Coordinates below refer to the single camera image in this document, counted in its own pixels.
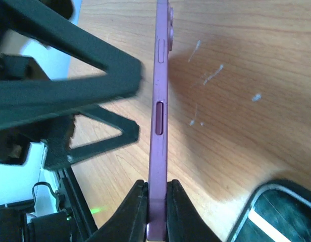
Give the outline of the magenta phone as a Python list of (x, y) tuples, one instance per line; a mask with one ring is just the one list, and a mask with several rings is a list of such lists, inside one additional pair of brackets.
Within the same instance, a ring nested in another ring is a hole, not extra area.
[(173, 9), (168, 1), (157, 1), (146, 226), (148, 241), (164, 241), (166, 238), (168, 59), (172, 45)]

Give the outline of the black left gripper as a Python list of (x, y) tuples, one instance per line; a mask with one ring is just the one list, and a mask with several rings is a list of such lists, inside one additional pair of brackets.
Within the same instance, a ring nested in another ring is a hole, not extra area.
[[(4, 79), (50, 80), (34, 58), (5, 54), (0, 57), (0, 81)], [(23, 165), (32, 142), (44, 142), (60, 155), (69, 150), (74, 129), (75, 116), (70, 114), (0, 130), (0, 164)]]

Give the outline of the silver phone black screen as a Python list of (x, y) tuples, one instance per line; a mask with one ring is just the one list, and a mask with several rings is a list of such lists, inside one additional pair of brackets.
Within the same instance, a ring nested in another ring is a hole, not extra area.
[(261, 184), (227, 241), (311, 241), (311, 191), (287, 179)]

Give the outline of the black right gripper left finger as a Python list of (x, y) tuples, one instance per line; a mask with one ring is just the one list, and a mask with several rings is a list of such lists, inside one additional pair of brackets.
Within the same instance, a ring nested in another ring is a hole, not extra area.
[(113, 216), (87, 241), (146, 241), (148, 184), (137, 180)]

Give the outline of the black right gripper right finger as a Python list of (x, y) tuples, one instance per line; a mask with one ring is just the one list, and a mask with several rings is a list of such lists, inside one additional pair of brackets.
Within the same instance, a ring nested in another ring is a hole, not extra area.
[(177, 179), (167, 185), (166, 241), (220, 241), (203, 221)]

